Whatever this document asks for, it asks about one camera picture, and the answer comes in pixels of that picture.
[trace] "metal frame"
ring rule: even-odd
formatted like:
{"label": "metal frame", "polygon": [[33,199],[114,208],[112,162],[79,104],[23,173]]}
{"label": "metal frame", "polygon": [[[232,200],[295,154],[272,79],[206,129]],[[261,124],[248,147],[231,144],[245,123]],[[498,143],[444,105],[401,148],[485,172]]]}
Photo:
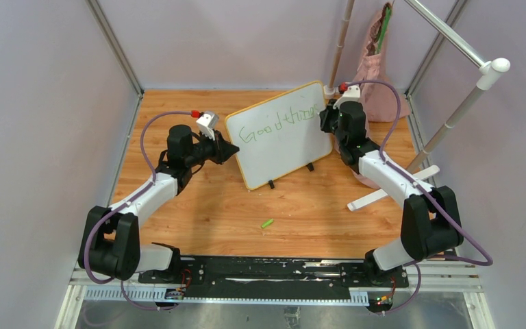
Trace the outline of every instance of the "metal frame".
{"label": "metal frame", "polygon": [[130,65],[130,63],[128,62],[128,59],[126,58],[126,55],[124,54],[124,51],[122,47],[120,46],[118,39],[116,38],[116,34],[114,34],[114,31],[112,31],[112,27],[110,26],[108,19],[105,17],[105,14],[103,13],[103,10],[101,9],[101,6],[98,0],[86,0],[86,3],[88,4],[88,7],[92,11],[92,15],[96,19],[96,22],[98,22],[98,25],[101,31],[103,32],[103,36],[105,36],[105,39],[110,45],[110,48],[112,48],[112,51],[114,52],[114,55],[116,56],[116,59],[118,60],[118,63],[120,63],[122,70],[124,70],[124,74],[126,74],[128,80],[130,81],[132,88],[134,88],[134,90],[138,94],[138,98],[142,99],[142,95],[144,94],[144,89],[140,85],[140,82],[138,81],[136,74],[134,74],[134,70],[132,69],[132,66]]}
{"label": "metal frame", "polygon": [[[448,38],[449,41],[453,43],[453,45],[455,45],[469,60],[471,60],[471,62],[475,63],[478,67],[481,67],[482,64],[485,62],[483,58],[465,40],[463,40],[460,36],[458,36],[458,34],[456,34],[451,29],[451,26],[457,21],[457,19],[461,15],[462,10],[464,6],[467,4],[468,0],[457,0],[455,2],[455,5],[451,9],[451,12],[449,14],[449,17],[446,23],[441,21],[427,8],[422,6],[417,0],[405,0],[405,1],[413,9],[415,9],[426,21],[428,21],[431,25],[433,25],[439,31],[439,34],[433,41],[432,46],[430,47],[420,67],[418,68],[418,71],[416,72],[406,92],[408,102],[412,109],[411,111],[412,113],[407,118],[407,120],[410,124],[414,147],[417,151],[422,153],[426,145],[423,142],[420,124],[418,121],[416,111],[414,110],[414,104],[412,102],[412,95],[418,90],[418,87],[420,86],[431,62],[436,57],[436,54],[438,53],[438,50],[440,46],[442,45],[444,38]],[[116,39],[116,36],[114,35],[114,32],[112,31],[112,28],[110,27],[110,24],[108,23],[108,20],[106,19],[101,6],[99,5],[99,2],[97,0],[86,0],[86,3],[90,7],[92,11],[92,15],[95,17],[102,32],[104,33],[104,36],[108,44],[110,45],[110,47],[112,48],[116,56],[116,59],[122,66],[122,69],[124,70],[128,80],[130,81],[132,85],[132,88],[136,91],[139,97],[138,104],[136,106],[136,110],[134,111],[134,115],[132,117],[131,125],[129,128],[129,134],[125,141],[121,163],[118,166],[118,169],[116,172],[116,179],[114,181],[114,187],[112,188],[112,193],[111,193],[113,194],[114,188],[118,182],[118,177],[119,177],[121,167],[123,165],[125,152],[129,144],[130,137],[132,135],[132,130],[134,128],[136,118],[138,116],[138,112],[140,110],[140,106],[142,103],[142,97],[144,95],[144,89],[140,85],[134,73],[134,70],[132,69],[131,65],[127,61],[127,58],[121,46],[119,45],[118,40]],[[351,11],[350,3],[353,5],[353,1],[348,1],[348,7],[350,8],[350,11]],[[425,159],[423,160],[426,166],[431,165],[428,158],[425,157]],[[474,328],[489,328],[489,329],[494,328],[494,324],[492,322],[490,313],[488,311],[488,307],[487,307],[484,292],[481,286],[481,282],[477,276],[477,272],[474,267],[472,267],[469,264],[462,263],[462,262],[430,260],[430,261],[425,261],[421,264],[421,270],[423,273],[421,291],[423,292],[434,292],[434,291],[435,292],[443,292],[443,291],[462,292],[464,294],[464,297],[465,297],[465,300],[468,306],[468,310],[469,310],[469,316],[471,318]],[[416,281],[418,280],[418,278],[416,277],[416,271],[413,268],[408,267],[406,271],[408,273],[408,279],[411,284],[410,288],[398,289],[398,290],[412,292],[413,287],[416,285]],[[135,286],[146,287],[146,288],[158,288],[158,287],[164,288],[168,286],[166,284],[139,284],[136,281],[137,278],[138,278],[138,274],[135,274],[131,278],[131,280],[129,280],[129,284],[135,285]],[[113,281],[107,284],[107,286],[109,287],[117,287],[118,285],[119,285],[119,281]],[[67,289],[60,313],[58,315],[58,320],[56,322],[55,328],[74,328],[79,318],[79,314],[82,308],[82,303],[84,301],[84,298],[86,297],[87,290],[97,289],[97,288],[99,288],[99,286],[91,282],[88,276],[86,275],[85,271],[83,269],[80,269],[76,264],[71,280],[68,284],[68,289]],[[361,293],[361,292],[378,292],[378,291],[387,291],[388,289],[374,287],[374,288],[369,288],[369,289],[354,288],[350,290],[351,290],[352,295],[357,295],[358,293]]]}
{"label": "metal frame", "polygon": [[[461,13],[463,12],[463,9],[465,8],[467,3],[468,3],[468,0],[457,0],[455,2],[445,22],[449,27],[452,28],[455,25],[457,20],[460,18]],[[430,67],[430,64],[432,63],[432,60],[436,57],[436,54],[438,53],[440,46],[442,46],[442,44],[444,43],[444,40],[445,40],[445,37],[440,32],[436,34],[436,37],[434,38],[434,41],[432,42],[430,48],[428,49],[425,58],[423,59],[423,61],[421,62],[421,65],[416,70],[416,73],[414,74],[412,81],[408,85],[408,89],[406,90],[406,95],[408,97],[413,95],[420,87],[421,82],[424,79],[424,76],[428,72],[428,69]]]}

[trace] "black metal mounting plate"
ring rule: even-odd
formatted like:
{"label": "black metal mounting plate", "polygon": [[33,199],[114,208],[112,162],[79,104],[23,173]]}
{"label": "black metal mounting plate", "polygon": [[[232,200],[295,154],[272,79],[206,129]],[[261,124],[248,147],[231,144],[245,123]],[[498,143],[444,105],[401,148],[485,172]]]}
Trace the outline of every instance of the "black metal mounting plate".
{"label": "black metal mounting plate", "polygon": [[[160,271],[146,271],[138,276],[139,283],[182,283],[182,273],[185,269],[191,272],[191,285],[203,284],[205,282],[205,264],[199,260],[183,260],[181,261],[181,273],[176,276],[165,278]],[[185,274],[185,282],[188,280],[188,273]]]}
{"label": "black metal mounting plate", "polygon": [[[379,286],[370,283],[360,259],[193,255],[183,256],[181,265],[192,272],[187,297],[345,300],[350,297],[350,287],[392,288],[388,280]],[[403,273],[393,273],[397,288],[408,287]],[[140,283],[180,283],[181,280],[182,277],[177,276],[166,281],[156,271],[142,273],[139,279]]]}

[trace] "white wall panel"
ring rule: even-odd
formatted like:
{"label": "white wall panel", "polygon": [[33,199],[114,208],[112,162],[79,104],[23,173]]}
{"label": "white wall panel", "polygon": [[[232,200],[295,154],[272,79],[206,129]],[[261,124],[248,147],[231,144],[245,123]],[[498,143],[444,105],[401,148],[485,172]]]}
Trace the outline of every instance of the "white wall panel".
{"label": "white wall panel", "polygon": [[[145,88],[290,88],[327,83],[345,0],[100,0]],[[337,82],[358,66],[383,0],[355,2]],[[424,1],[446,17],[454,0]],[[388,72],[406,88],[436,31],[403,1],[390,22]]]}
{"label": "white wall panel", "polygon": [[52,328],[137,96],[85,1],[0,1],[0,328]]}
{"label": "white wall panel", "polygon": [[[487,59],[511,70],[433,151],[438,181],[456,192],[461,219],[494,257],[479,269],[497,328],[526,328],[526,1],[470,1],[457,24]],[[426,137],[442,125],[479,78],[450,44],[416,96]],[[465,243],[467,256],[476,256]]]}

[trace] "purple cable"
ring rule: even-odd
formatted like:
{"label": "purple cable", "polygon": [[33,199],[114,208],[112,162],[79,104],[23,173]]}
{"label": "purple cable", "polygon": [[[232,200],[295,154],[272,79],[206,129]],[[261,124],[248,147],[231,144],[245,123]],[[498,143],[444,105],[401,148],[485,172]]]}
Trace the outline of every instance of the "purple cable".
{"label": "purple cable", "polygon": [[120,313],[118,313],[118,315],[115,315],[113,318],[111,318],[110,320],[107,320],[105,322],[101,322],[99,324],[96,324],[94,322],[91,322],[89,319],[88,319],[88,316],[87,316],[87,312],[89,310],[91,310],[92,308],[94,307],[90,307],[90,308],[87,308],[87,304],[84,304],[83,308],[82,308],[82,320],[84,321],[85,324],[88,325],[88,327],[91,327],[91,328],[100,328],[100,327],[104,327],[104,326],[107,326],[108,324],[111,324],[113,323],[114,321],[116,321],[119,317],[121,317],[122,315],[124,315],[124,313],[126,313],[126,308],[124,308]]}
{"label": "purple cable", "polygon": [[436,208],[436,210],[440,212],[440,214],[457,230],[457,232],[459,232],[469,243],[471,243],[471,245],[473,245],[473,247],[475,247],[475,249],[477,249],[481,253],[481,255],[483,255],[483,257],[485,257],[486,261],[480,261],[480,260],[474,260],[470,258],[450,256],[450,255],[446,255],[446,256],[445,255],[435,255],[433,257],[435,258],[445,257],[447,259],[461,260],[461,261],[464,261],[470,264],[474,264],[474,265],[479,265],[479,266],[491,266],[493,264],[493,258],[491,258],[489,253],[477,241],[475,241],[474,238],[469,233],[465,232],[465,230],[463,230],[457,224],[457,222],[455,222],[455,220],[451,216],[449,216],[449,214],[447,214],[446,211],[444,211],[444,209],[440,206],[440,204],[438,204],[438,202],[436,202],[436,200],[432,197],[432,195],[430,195],[425,190],[425,188],[423,188],[419,183],[417,183],[416,180],[414,180],[410,175],[405,173],[404,170],[398,168],[398,166],[386,160],[386,157],[384,156],[384,146],[388,142],[390,135],[392,135],[392,132],[396,128],[396,125],[398,124],[398,120],[400,119],[400,106],[401,106],[400,96],[398,95],[398,92],[396,91],[394,86],[392,86],[388,82],[381,81],[381,80],[361,80],[357,82],[351,82],[350,84],[347,84],[347,86],[350,87],[350,86],[366,84],[366,83],[383,84],[384,86],[387,86],[394,93],[394,97],[396,98],[396,103],[397,103],[396,117],[394,118],[394,123],[392,124],[392,127],[388,131],[386,137],[384,137],[384,140],[382,141],[382,146],[380,147],[380,150],[379,150],[380,158],[382,159],[382,161],[384,161],[390,168],[394,169],[397,173],[402,175],[402,177],[408,180],[408,182],[415,185],[415,187],[420,192],[422,192],[422,194],[432,203],[434,208]]}
{"label": "purple cable", "polygon": [[148,127],[156,121],[156,119],[159,119],[161,117],[165,117],[166,115],[170,114],[185,114],[185,115],[191,115],[190,112],[185,111],[170,111],[170,112],[164,112],[156,117],[153,117],[150,119],[144,128],[142,129],[142,134],[140,135],[140,150],[142,152],[142,156],[144,157],[144,160],[146,160],[146,163],[148,164],[148,167],[150,168],[150,171],[152,172],[152,182],[148,182],[146,186],[144,186],[143,189],[141,189],[138,193],[135,195],[132,195],[131,198],[129,198],[126,202],[121,204],[120,206],[117,206],[116,208],[112,209],[108,214],[103,216],[97,223],[94,225],[92,230],[90,231],[90,234],[88,235],[88,238],[86,239],[86,245],[84,246],[84,267],[86,268],[86,273],[88,274],[88,277],[90,280],[97,284],[106,284],[110,281],[112,281],[114,278],[108,278],[105,280],[100,280],[94,276],[94,273],[92,272],[92,268],[90,267],[90,248],[92,247],[92,241],[94,239],[95,234],[98,232],[99,228],[107,221],[110,217],[112,217],[114,214],[116,214],[118,211],[126,208],[127,203],[134,202],[136,199],[138,199],[141,195],[146,193],[146,191],[149,190],[154,185],[154,182],[156,181],[156,170],[154,167],[152,167],[152,162],[150,162],[150,159],[148,158],[148,155],[146,155],[146,151],[144,149],[144,135],[146,134],[146,130],[148,130]]}

